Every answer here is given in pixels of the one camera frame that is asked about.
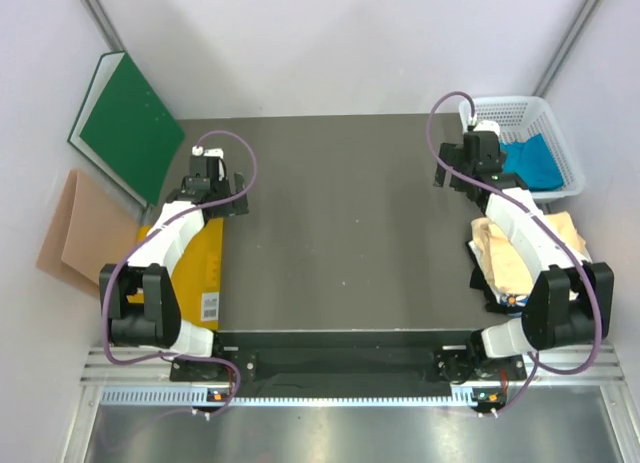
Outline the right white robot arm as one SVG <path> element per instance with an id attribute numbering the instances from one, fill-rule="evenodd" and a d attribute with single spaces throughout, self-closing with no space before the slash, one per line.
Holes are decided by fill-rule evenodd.
<path id="1" fill-rule="evenodd" d="M 580 373 L 595 362 L 607 335 L 614 274 L 568 246 L 550 226 L 525 182 L 503 171 L 505 156 L 492 131 L 471 131 L 460 144 L 431 146 L 437 187 L 450 184 L 505 234 L 526 265 L 533 289 L 517 318 L 475 331 L 466 363 L 476 377 L 498 372 L 506 357 L 589 343 Z"/>

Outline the blue t shirt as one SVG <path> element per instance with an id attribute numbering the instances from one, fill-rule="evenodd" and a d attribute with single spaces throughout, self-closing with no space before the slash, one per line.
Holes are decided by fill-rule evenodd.
<path id="1" fill-rule="evenodd" d="M 502 143 L 501 149 L 506 153 L 504 171 L 517 173 L 532 192 L 554 191 L 564 185 L 542 134 L 524 142 Z"/>

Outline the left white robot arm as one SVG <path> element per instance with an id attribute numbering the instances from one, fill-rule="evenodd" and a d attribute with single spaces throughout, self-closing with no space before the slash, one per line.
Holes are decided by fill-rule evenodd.
<path id="1" fill-rule="evenodd" d="M 225 353 L 214 347 L 219 324 L 224 221 L 248 213 L 241 174 L 229 174 L 220 149 L 197 147 L 189 172 L 166 199 L 152 240 L 121 269 L 99 275 L 108 341 L 121 347 L 192 355 L 205 379 L 226 370 Z"/>

